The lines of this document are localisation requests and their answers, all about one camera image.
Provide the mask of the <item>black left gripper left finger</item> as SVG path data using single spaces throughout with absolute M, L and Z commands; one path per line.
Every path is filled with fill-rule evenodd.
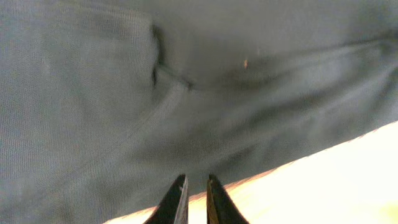
M 181 174 L 144 224 L 187 224 L 188 199 L 188 179 Z

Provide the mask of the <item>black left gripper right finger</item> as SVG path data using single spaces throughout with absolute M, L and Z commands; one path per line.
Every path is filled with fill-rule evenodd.
M 249 224 L 218 180 L 210 174 L 206 184 L 207 224 Z

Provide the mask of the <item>black t-shirt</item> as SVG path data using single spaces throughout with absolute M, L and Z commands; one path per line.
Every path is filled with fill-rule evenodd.
M 103 223 L 396 120 L 396 1 L 1 2 L 2 223 Z

